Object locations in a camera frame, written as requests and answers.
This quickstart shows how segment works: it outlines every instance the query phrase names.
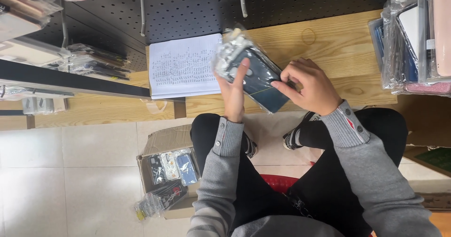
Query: tile floor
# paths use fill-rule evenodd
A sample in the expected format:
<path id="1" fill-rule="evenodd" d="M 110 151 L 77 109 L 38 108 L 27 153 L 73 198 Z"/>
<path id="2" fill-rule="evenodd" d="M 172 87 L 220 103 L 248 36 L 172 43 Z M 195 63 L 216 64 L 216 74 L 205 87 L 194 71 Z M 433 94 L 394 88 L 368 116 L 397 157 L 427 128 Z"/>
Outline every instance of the tile floor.
<path id="1" fill-rule="evenodd" d="M 260 173 L 301 177 L 318 149 L 285 150 L 281 136 L 303 112 L 246 115 L 260 148 Z M 0 132 L 0 237 L 184 236 L 189 219 L 138 223 L 142 196 L 135 157 L 147 136 L 193 119 L 157 120 Z M 401 172 L 420 191 L 446 191 L 451 178 L 403 160 Z"/>

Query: blue phone case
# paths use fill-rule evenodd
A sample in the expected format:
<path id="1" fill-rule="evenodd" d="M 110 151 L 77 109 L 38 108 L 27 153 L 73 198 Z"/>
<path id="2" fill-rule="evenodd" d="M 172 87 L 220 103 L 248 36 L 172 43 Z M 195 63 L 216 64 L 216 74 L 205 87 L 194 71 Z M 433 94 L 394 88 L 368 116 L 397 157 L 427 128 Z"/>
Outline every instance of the blue phone case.
<path id="1" fill-rule="evenodd" d="M 183 154 L 175 160 L 180 171 L 180 178 L 184 186 L 188 186 L 198 182 L 196 171 L 194 170 L 193 162 L 188 154 Z"/>

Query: open cardboard box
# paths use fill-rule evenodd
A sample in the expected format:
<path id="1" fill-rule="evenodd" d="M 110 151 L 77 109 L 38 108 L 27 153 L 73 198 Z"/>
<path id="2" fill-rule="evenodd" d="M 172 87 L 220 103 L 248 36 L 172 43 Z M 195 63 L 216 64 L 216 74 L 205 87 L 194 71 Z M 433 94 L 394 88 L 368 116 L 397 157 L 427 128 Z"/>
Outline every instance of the open cardboard box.
<path id="1" fill-rule="evenodd" d="M 147 158 L 151 155 L 164 153 L 168 151 L 180 150 L 193 146 L 189 131 L 191 124 L 160 130 L 149 135 L 149 139 L 144 148 L 144 153 L 136 157 L 143 184 L 144 194 L 164 186 L 163 184 L 154 185 L 152 181 L 151 170 L 146 164 Z M 197 164 L 196 155 L 191 155 L 193 163 Z M 189 218 L 194 215 L 193 202 L 197 200 L 196 190 L 199 188 L 200 182 L 188 186 L 188 195 L 177 204 L 173 205 L 170 210 L 165 212 L 166 219 L 173 218 Z"/>
<path id="2" fill-rule="evenodd" d="M 400 95 L 383 105 L 401 113 L 409 135 L 404 157 L 451 177 L 451 99 L 432 95 Z"/>

